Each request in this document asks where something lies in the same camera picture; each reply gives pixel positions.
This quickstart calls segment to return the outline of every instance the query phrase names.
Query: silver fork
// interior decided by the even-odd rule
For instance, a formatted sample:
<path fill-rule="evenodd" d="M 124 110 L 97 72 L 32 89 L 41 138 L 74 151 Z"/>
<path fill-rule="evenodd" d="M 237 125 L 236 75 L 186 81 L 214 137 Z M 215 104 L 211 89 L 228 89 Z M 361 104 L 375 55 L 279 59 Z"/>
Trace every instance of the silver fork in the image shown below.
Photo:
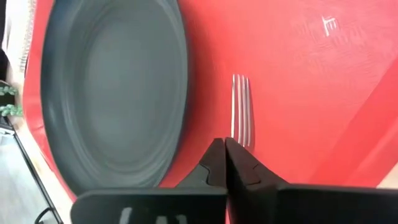
<path fill-rule="evenodd" d="M 231 137 L 251 151 L 254 149 L 254 121 L 249 79 L 232 76 Z"/>

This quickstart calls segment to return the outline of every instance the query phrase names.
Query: red surface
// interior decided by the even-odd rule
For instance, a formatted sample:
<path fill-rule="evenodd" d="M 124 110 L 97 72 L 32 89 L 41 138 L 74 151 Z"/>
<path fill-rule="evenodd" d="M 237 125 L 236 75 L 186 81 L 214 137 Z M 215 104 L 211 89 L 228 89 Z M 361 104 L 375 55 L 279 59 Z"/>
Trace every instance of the red surface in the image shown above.
<path fill-rule="evenodd" d="M 40 105 L 52 1 L 37 0 L 24 112 L 54 169 Z M 233 73 L 250 78 L 253 154 L 289 182 L 375 187 L 398 162 L 395 0 L 181 0 L 193 65 L 182 148 L 162 186 L 229 135 Z"/>

